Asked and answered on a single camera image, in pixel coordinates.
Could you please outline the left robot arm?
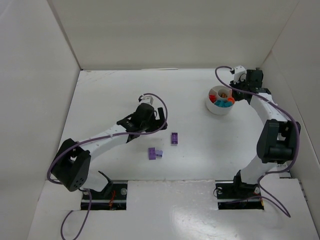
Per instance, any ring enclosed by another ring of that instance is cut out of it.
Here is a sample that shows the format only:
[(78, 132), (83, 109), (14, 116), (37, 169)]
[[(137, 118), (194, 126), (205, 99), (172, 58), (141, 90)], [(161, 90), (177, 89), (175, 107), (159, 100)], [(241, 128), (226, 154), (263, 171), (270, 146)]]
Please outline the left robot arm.
[(93, 190), (103, 195), (111, 191), (112, 181), (102, 171), (94, 172), (90, 165), (100, 155), (142, 135), (150, 135), (168, 126), (168, 108), (155, 109), (149, 103), (138, 105), (134, 113), (116, 122), (107, 130), (87, 140), (65, 140), (52, 161), (47, 179), (63, 185), (68, 191)]

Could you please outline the teal lego brick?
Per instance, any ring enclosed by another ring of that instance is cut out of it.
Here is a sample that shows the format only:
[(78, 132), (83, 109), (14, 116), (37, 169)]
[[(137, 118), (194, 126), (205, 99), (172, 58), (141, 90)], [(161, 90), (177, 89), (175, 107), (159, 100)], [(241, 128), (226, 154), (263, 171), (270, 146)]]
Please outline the teal lego brick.
[(214, 105), (216, 105), (217, 107), (220, 107), (220, 108), (229, 108), (229, 107), (232, 107), (233, 104), (231, 102), (228, 102), (228, 101), (223, 101), (223, 100), (217, 100)]

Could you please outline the large red lego brick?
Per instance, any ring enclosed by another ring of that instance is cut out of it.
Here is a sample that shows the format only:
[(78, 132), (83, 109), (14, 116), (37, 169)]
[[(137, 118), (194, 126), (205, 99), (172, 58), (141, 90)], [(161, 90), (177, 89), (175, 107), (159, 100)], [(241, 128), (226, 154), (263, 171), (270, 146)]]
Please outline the large red lego brick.
[(217, 101), (217, 97), (213, 94), (210, 94), (208, 97), (212, 103), (215, 103)]

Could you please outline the brown lego brick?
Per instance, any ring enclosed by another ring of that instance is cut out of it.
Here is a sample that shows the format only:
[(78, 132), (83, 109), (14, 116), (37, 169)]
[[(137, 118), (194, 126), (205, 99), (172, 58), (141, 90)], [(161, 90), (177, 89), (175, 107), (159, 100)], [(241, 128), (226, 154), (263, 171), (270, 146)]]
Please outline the brown lego brick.
[(226, 93), (224, 93), (224, 92), (223, 92), (223, 93), (221, 93), (221, 94), (220, 94), (220, 97), (221, 97), (221, 98), (227, 98), (227, 97), (228, 97), (228, 95), (227, 95)]

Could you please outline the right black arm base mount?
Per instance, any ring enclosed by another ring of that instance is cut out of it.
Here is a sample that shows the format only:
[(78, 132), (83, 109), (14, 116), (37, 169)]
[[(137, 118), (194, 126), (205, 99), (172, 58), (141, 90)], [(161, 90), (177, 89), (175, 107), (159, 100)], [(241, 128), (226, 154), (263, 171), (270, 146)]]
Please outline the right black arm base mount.
[(264, 210), (258, 184), (243, 183), (239, 175), (233, 180), (217, 180), (213, 195), (219, 210)]

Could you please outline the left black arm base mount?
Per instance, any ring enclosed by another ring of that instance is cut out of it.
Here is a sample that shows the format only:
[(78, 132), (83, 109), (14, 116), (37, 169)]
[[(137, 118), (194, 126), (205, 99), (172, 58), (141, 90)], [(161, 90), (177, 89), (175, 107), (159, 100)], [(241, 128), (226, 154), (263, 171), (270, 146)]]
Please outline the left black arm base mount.
[(102, 171), (89, 172), (81, 190), (89, 189), (82, 193), (80, 209), (93, 211), (124, 211), (127, 209), (127, 180), (112, 180)]

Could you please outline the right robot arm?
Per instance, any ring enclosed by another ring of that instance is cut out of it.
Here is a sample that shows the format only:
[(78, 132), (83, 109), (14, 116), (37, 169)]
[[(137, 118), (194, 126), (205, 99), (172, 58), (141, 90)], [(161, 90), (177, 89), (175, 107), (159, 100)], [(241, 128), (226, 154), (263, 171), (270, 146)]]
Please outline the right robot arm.
[(233, 178), (235, 193), (253, 192), (258, 185), (258, 178), (273, 169), (276, 164), (284, 164), (294, 159), (297, 149), (297, 129), (290, 118), (273, 101), (269, 89), (262, 87), (263, 72), (258, 69), (246, 70), (243, 66), (232, 69), (233, 81), (230, 86), (241, 90), (233, 91), (236, 101), (246, 100), (257, 112), (263, 123), (263, 129), (256, 145), (256, 156)]

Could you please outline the orange transparent lego piece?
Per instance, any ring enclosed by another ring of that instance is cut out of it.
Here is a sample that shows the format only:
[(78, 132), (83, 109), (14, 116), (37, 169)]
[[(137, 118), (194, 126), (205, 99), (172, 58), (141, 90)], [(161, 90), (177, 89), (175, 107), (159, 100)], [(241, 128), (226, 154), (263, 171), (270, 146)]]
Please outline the orange transparent lego piece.
[(235, 103), (235, 99), (233, 97), (229, 97), (227, 98), (227, 101), (234, 104)]

